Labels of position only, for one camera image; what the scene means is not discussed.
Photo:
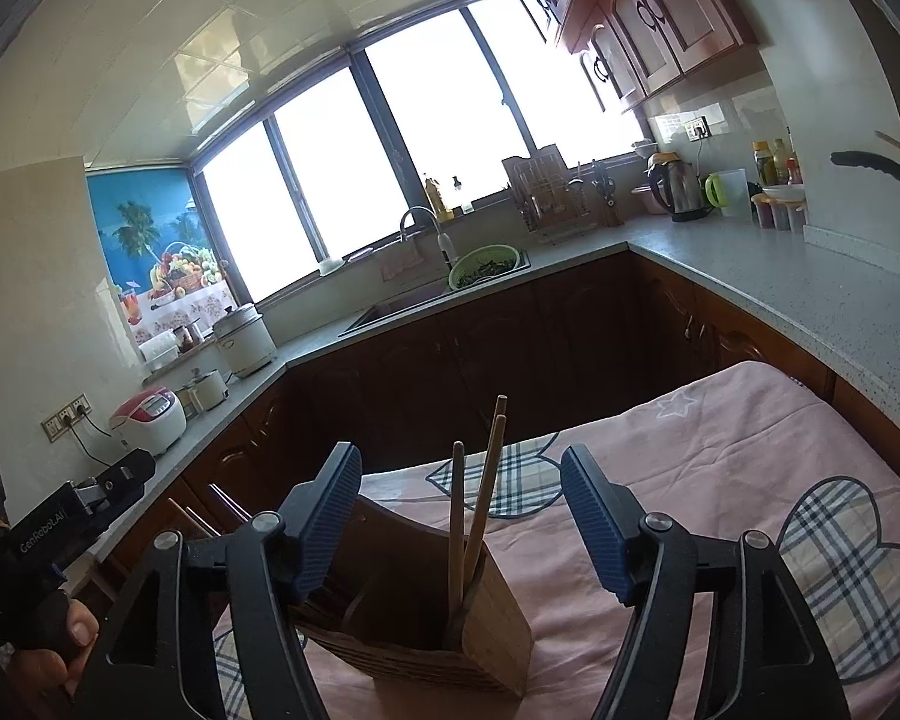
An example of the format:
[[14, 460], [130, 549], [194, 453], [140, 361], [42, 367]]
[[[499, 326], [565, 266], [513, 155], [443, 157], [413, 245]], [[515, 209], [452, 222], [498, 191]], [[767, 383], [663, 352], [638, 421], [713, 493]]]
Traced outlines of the person's left hand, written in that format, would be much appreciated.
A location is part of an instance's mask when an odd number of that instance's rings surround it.
[[98, 637], [98, 621], [82, 601], [69, 601], [68, 632], [76, 656], [66, 661], [52, 650], [19, 650], [7, 676], [35, 718], [59, 718], [63, 695], [73, 697]]

